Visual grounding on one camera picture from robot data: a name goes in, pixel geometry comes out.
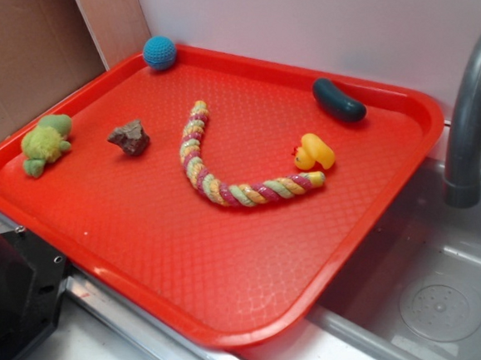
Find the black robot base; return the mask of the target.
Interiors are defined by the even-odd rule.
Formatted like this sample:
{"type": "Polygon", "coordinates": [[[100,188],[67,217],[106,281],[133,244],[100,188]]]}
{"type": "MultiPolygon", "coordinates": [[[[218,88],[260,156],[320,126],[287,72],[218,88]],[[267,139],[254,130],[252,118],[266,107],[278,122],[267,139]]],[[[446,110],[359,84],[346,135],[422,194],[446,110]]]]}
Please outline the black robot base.
{"type": "Polygon", "coordinates": [[[22,360],[56,330],[68,267],[34,232],[0,232],[0,360],[22,360]]]}

